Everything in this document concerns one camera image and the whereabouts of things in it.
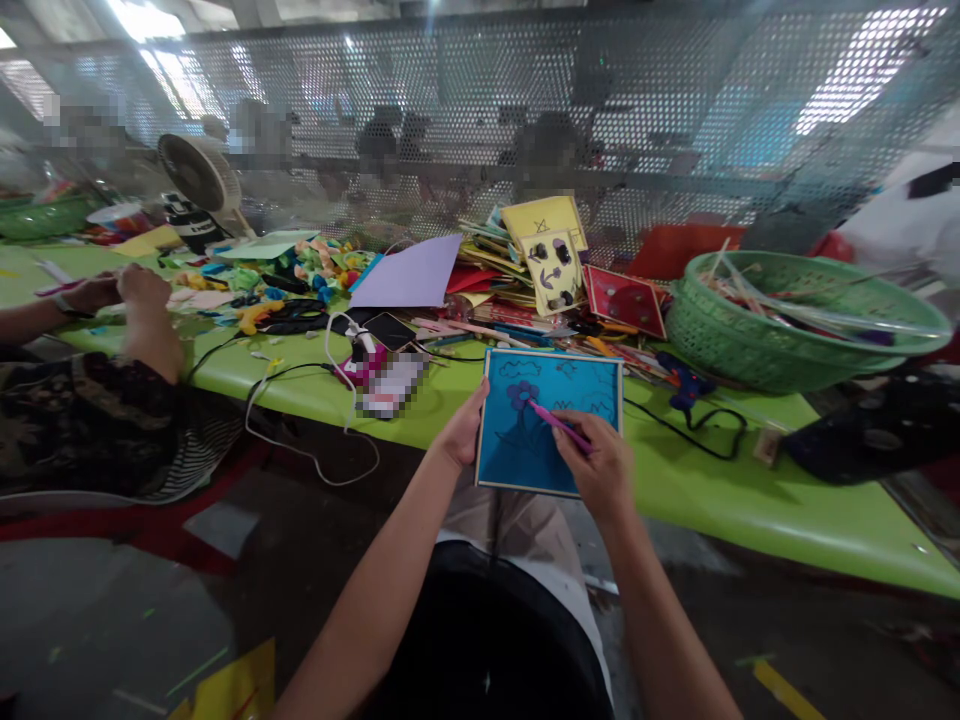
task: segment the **electric fan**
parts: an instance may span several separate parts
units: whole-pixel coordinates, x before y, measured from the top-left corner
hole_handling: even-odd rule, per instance
[[[157,152],[167,175],[188,200],[207,212],[231,215],[247,237],[256,239],[240,213],[240,180],[223,153],[204,138],[169,133],[160,136]]]

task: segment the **purple flower drawing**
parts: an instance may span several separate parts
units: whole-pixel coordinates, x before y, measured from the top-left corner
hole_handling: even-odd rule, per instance
[[[510,406],[520,412],[527,404],[527,400],[536,400],[540,396],[540,388],[526,380],[521,380],[519,384],[507,387],[507,396],[510,398]]]

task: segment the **blue card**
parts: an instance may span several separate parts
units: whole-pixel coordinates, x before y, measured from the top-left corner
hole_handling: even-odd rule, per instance
[[[621,432],[623,361],[533,350],[488,350],[477,449],[478,485],[580,497],[550,426],[527,402],[547,410],[599,415]]]

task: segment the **metal mesh wall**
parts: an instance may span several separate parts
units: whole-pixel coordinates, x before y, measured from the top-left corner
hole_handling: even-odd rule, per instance
[[[960,95],[951,4],[711,7],[2,51],[0,80],[31,108],[44,81],[107,105],[148,147],[218,117],[245,177],[322,188],[332,207],[298,217],[333,231],[392,221],[426,237],[497,201],[573,192],[602,265],[691,218],[803,252]],[[254,215],[284,202],[254,195]]]

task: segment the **pink marker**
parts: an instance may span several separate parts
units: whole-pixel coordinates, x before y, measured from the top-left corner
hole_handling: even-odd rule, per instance
[[[567,425],[563,420],[558,418],[552,412],[547,410],[545,407],[537,405],[532,399],[527,398],[527,402],[530,403],[530,407],[533,408],[533,411],[540,416],[540,419],[543,420],[548,425],[553,425],[563,430],[567,435],[573,438],[573,441],[577,444],[577,447],[583,451],[584,454],[589,455],[593,452],[593,445],[588,443],[582,437],[580,437],[569,425]]]

